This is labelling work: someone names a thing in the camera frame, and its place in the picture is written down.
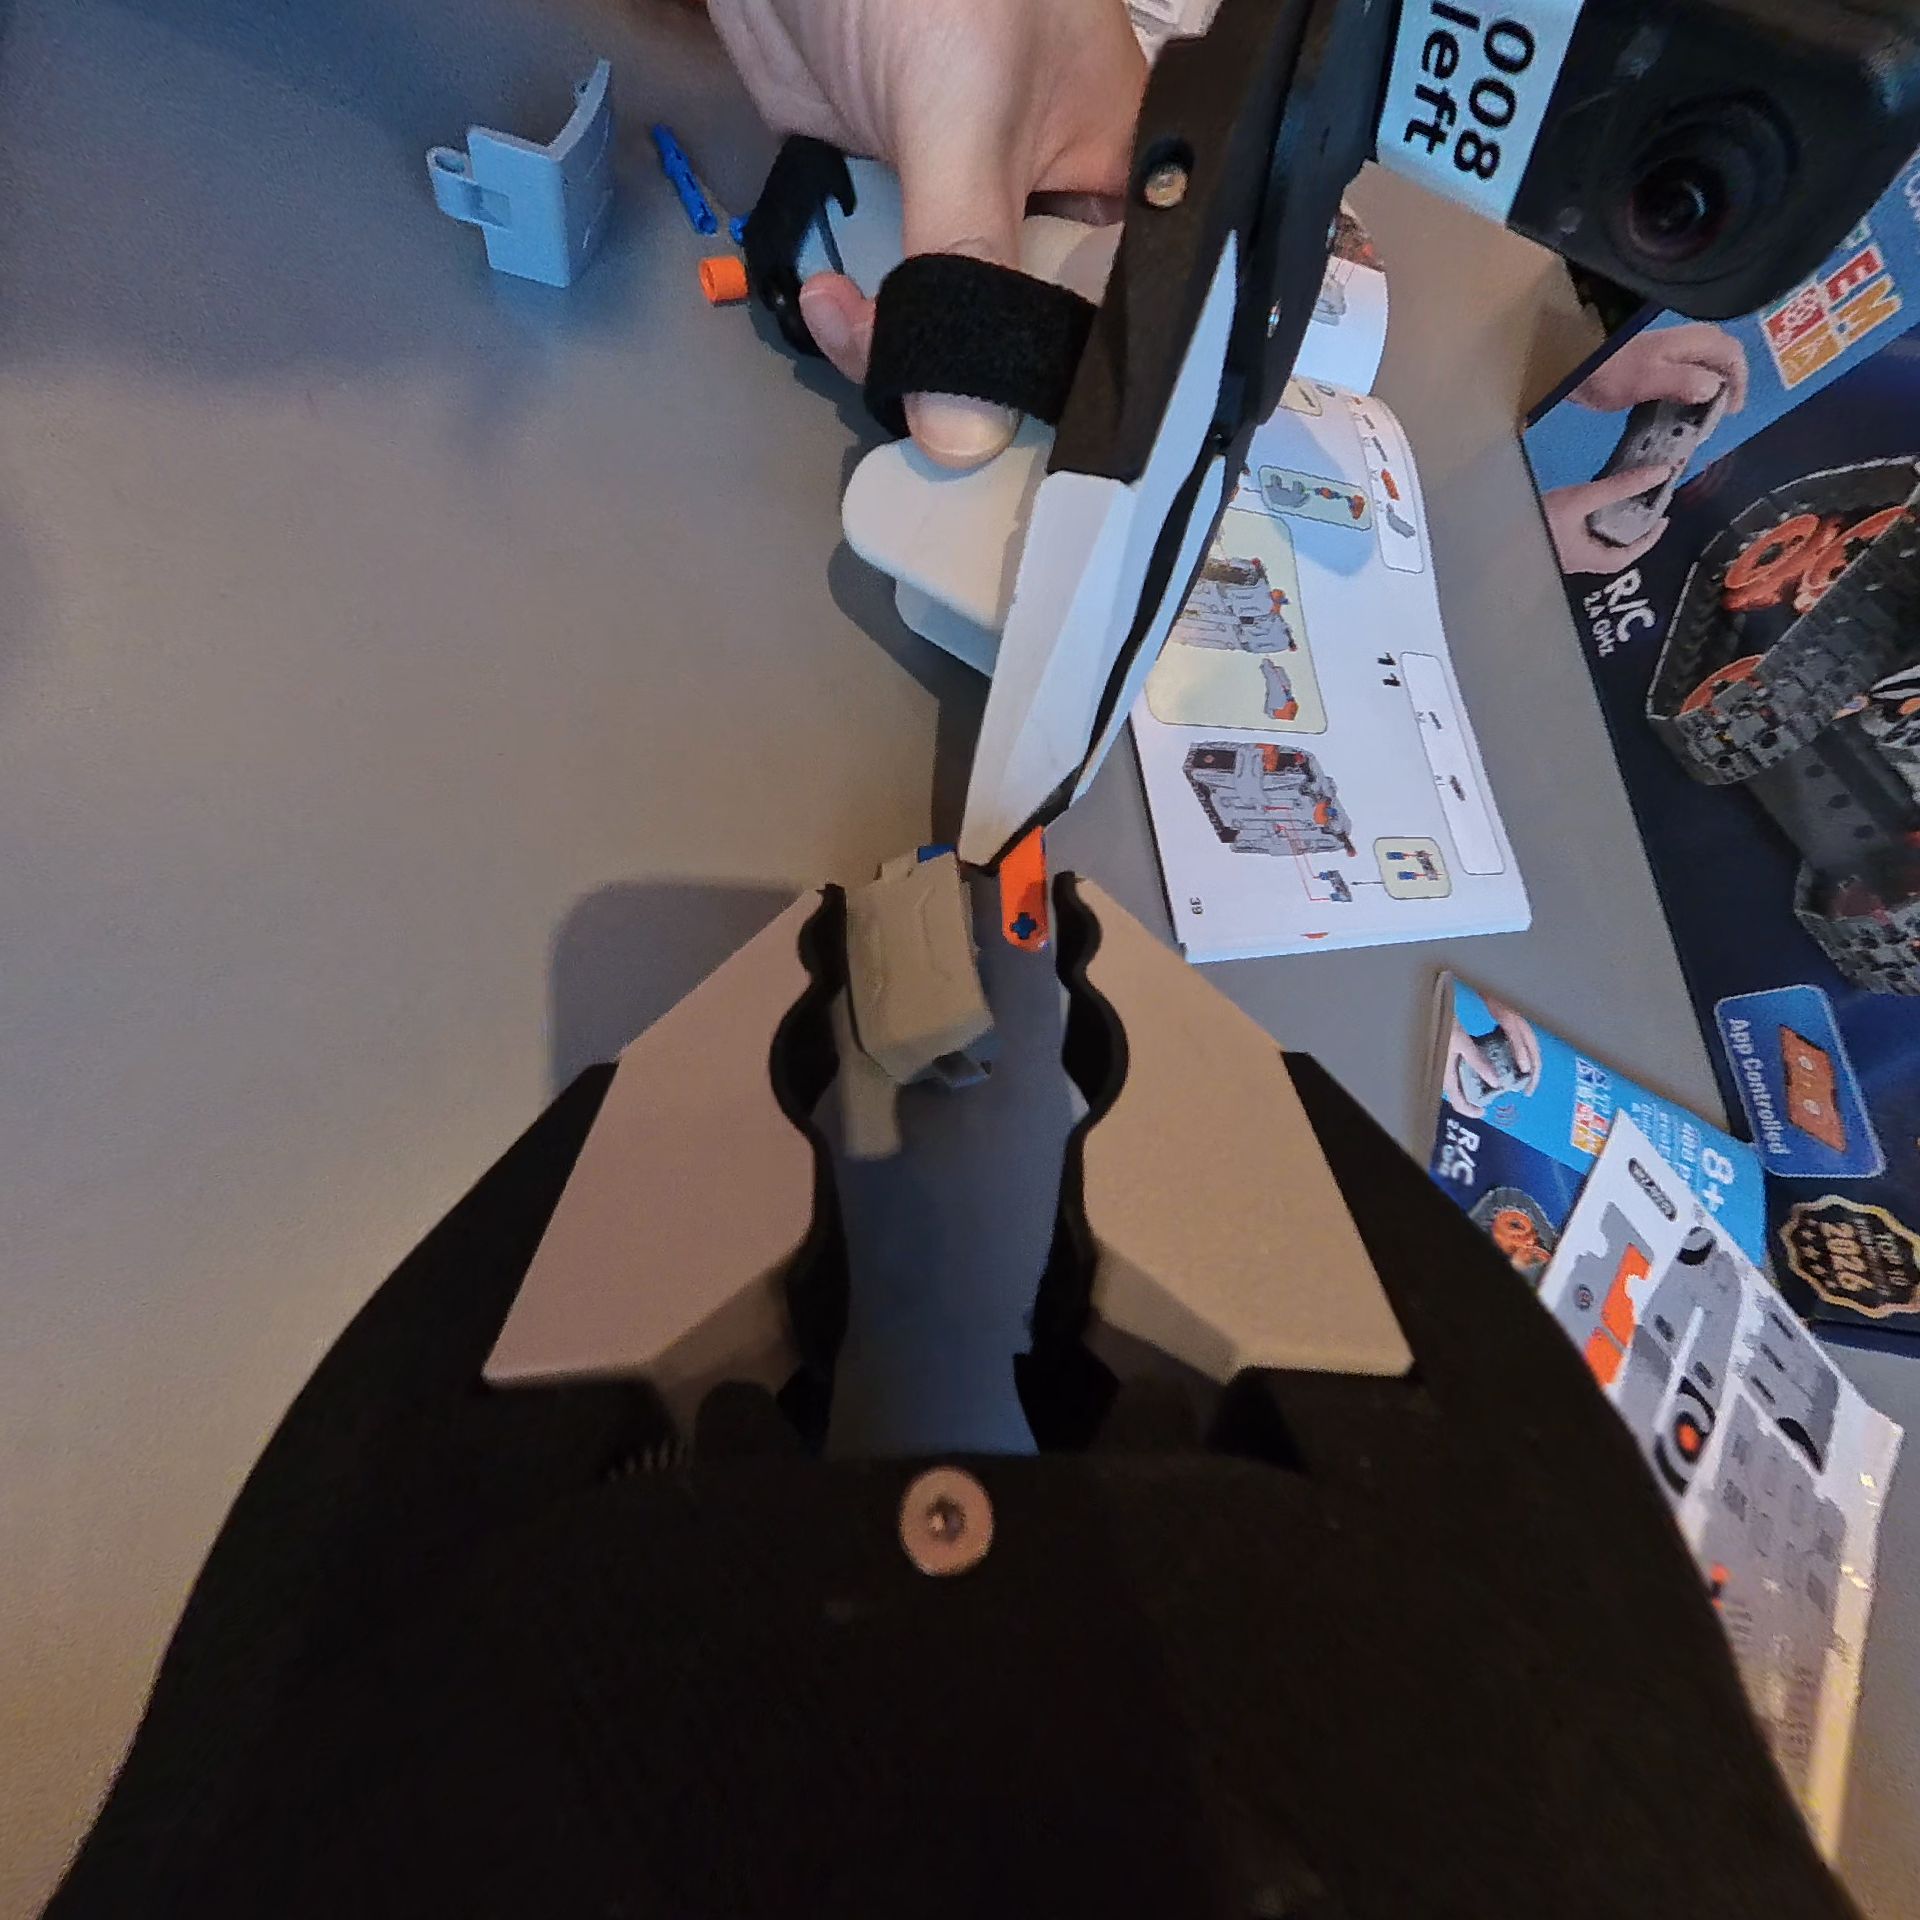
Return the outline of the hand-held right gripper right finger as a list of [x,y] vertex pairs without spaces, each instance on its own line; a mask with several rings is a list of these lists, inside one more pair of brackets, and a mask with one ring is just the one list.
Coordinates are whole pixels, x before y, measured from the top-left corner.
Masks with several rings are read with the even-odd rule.
[[1054,960],[1088,1110],[1017,1354],[1037,1443],[1092,1448],[1129,1379],[1179,1422],[1240,1373],[1403,1379],[1413,1354],[1281,1042],[1073,875]]

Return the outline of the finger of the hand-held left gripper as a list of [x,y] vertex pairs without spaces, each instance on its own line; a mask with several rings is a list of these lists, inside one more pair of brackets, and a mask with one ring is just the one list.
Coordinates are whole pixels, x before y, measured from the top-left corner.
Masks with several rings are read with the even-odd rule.
[[1230,235],[1137,482],[1057,471],[1037,493],[959,834],[959,858],[975,865],[995,865],[1025,830],[1052,824],[1052,794],[1092,745],[1120,594],[1143,584],[1170,499],[1213,447],[1235,299]]
[[1129,721],[1153,662],[1163,649],[1170,621],[1179,616],[1194,578],[1213,548],[1219,515],[1236,482],[1244,446],[1205,447],[1201,464],[1170,499],[1167,523],[1153,544],[1143,584],[1120,594],[1120,644],[1112,662],[1093,678],[1092,745],[1068,777],[1052,794],[1052,819],[1064,814],[1093,782],[1109,758],[1120,723]]

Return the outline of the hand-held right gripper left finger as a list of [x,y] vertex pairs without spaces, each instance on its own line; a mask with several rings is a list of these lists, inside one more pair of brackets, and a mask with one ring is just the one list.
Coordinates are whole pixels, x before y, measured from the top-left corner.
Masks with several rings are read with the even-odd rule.
[[689,1428],[715,1384],[752,1379],[822,1448],[847,1240],[816,1110],[845,977],[825,885],[626,1048],[488,1384],[649,1379]]

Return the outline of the grey curved panel brick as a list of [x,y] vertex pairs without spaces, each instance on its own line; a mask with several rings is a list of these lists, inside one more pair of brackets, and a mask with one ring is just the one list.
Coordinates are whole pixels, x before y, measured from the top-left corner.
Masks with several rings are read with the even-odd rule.
[[959,858],[887,862],[847,892],[845,947],[847,984],[830,1005],[841,1126],[847,1161],[875,1163],[901,1152],[901,1091],[992,1077],[995,1021]]
[[491,272],[568,285],[615,209],[611,59],[574,90],[554,140],[472,130],[463,152],[430,147],[425,173],[437,206],[484,235]]

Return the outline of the grey desk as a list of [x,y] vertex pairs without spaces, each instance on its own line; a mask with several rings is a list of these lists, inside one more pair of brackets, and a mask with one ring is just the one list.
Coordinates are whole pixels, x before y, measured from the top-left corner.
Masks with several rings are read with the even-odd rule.
[[[491,272],[425,152],[603,59],[593,266]],[[649,124],[771,163],[687,3],[5,3],[5,1917],[363,1300],[967,798],[875,425],[702,300]]]

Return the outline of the person's left hand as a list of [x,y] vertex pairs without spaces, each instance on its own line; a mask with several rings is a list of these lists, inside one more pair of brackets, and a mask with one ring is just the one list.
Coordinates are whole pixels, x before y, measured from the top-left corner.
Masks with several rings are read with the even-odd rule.
[[709,3],[774,131],[887,163],[904,252],[1021,266],[1037,196],[1115,203],[1151,63],[1129,3]]

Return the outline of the white instruction booklet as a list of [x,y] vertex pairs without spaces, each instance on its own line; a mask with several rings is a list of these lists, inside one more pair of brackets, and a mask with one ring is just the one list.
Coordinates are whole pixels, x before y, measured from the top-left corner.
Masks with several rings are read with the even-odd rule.
[[1199,966],[1530,927],[1421,476],[1369,393],[1383,338],[1381,252],[1342,209],[1295,372],[1135,706],[1167,916]]

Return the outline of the blue printed manual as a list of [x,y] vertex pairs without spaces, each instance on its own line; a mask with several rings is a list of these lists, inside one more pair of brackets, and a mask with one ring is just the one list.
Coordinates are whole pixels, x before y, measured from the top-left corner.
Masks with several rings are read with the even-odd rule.
[[1755,1150],[1638,1087],[1456,972],[1436,998],[1438,1110],[1434,1177],[1540,1289],[1579,1191],[1621,1115],[1766,1270],[1766,1191]]

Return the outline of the printed sticker sheet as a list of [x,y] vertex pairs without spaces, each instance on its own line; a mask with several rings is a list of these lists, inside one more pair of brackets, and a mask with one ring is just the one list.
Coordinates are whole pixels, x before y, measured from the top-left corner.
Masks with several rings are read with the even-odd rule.
[[1540,1295],[1633,1432],[1766,1743],[1835,1857],[1901,1428],[1632,1115],[1617,1115]]

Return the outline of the long blue pin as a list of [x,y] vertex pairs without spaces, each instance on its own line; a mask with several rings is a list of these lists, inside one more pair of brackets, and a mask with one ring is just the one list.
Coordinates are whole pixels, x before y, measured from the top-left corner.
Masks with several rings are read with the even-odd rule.
[[653,156],[661,158],[661,173],[674,184],[674,190],[675,190],[689,228],[702,238],[721,235],[721,228],[723,228],[721,212],[709,203],[709,196],[705,196],[705,187],[698,181],[698,170],[696,170],[687,147],[680,143],[680,136],[669,124],[649,124],[649,140],[653,140]]

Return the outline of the blue toy kit box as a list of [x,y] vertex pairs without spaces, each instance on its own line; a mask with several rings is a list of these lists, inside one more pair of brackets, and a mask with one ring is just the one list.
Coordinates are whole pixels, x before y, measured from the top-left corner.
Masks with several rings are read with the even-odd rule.
[[1916,1345],[1916,163],[1755,315],[1617,338],[1525,457],[1764,1251]]

